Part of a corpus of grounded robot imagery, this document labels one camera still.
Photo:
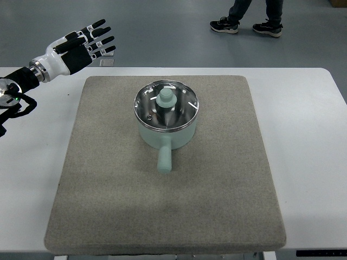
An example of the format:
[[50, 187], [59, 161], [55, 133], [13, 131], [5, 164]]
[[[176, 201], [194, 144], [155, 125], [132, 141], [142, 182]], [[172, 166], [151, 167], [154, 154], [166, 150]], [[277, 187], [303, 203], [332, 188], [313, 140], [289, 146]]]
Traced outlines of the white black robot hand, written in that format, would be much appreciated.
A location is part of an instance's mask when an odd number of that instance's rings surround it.
[[114, 36], [104, 38], [111, 30], [110, 27], [101, 27], [105, 23], [106, 20], [101, 19], [54, 41], [47, 46], [44, 55], [29, 63], [30, 71], [38, 81], [50, 82], [60, 75], [73, 75], [111, 53], [115, 46], [106, 45], [114, 40]]

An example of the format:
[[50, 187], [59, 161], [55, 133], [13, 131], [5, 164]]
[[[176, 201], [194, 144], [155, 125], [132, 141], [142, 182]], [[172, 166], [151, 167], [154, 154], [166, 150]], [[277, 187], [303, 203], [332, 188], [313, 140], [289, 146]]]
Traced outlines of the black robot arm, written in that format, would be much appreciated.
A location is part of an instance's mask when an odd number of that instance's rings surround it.
[[1, 136], [7, 130], [3, 124], [14, 118], [30, 114], [37, 106], [36, 100], [26, 95], [26, 92], [39, 86], [43, 80], [42, 73], [34, 67], [22, 67], [1, 78]]

